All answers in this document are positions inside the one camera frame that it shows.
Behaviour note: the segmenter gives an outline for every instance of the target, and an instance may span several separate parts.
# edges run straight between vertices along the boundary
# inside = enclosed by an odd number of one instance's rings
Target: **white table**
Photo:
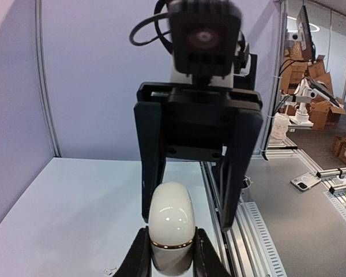
[[[217,249],[199,163],[167,163],[164,181],[188,188]],[[145,225],[140,162],[54,158],[0,224],[0,277],[105,276]]]

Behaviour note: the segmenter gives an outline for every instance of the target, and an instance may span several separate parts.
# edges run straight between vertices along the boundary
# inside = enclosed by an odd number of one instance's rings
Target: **black monitor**
[[[303,5],[296,20],[299,36],[301,37],[302,57],[304,61],[315,61],[315,47],[311,37],[309,18],[306,6]]]

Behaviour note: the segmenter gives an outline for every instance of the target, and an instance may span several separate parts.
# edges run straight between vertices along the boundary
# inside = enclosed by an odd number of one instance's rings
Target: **floor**
[[[334,137],[346,135],[346,115],[342,115],[338,126],[327,126],[324,131],[296,130],[287,136],[304,150],[324,170],[345,164],[331,152]]]

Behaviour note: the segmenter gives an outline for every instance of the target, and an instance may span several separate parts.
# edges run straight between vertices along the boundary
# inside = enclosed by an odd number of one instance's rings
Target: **white partition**
[[[155,42],[129,43],[131,29],[153,14],[156,0],[43,0],[48,91],[62,156],[139,159],[133,107],[144,81],[166,82],[172,60]],[[257,91],[268,113],[277,55],[279,3],[235,1],[243,31],[259,55]],[[148,26],[137,36],[155,36]]]
[[[34,45],[34,1],[0,0],[0,222],[52,158]]]

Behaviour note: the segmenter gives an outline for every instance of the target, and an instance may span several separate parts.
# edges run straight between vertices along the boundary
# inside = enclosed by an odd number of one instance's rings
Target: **smartphone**
[[[322,179],[317,177],[314,172],[308,171],[295,179],[292,179],[291,184],[296,186],[299,191],[304,192],[311,189],[313,186],[318,185],[321,181]]]

